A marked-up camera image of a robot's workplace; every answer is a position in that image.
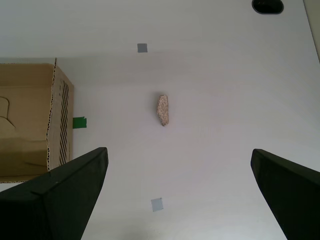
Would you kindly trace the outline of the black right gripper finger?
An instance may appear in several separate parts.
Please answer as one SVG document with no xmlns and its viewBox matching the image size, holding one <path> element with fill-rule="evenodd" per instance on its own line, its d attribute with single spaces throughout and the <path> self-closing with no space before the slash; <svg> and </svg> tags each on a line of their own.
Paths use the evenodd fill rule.
<svg viewBox="0 0 320 240">
<path fill-rule="evenodd" d="M 101 193 L 108 150 L 99 147 L 0 193 L 2 240 L 80 240 Z"/>
<path fill-rule="evenodd" d="M 265 201 L 288 240 L 320 238 L 320 173 L 263 149 L 250 166 Z"/>
</svg>

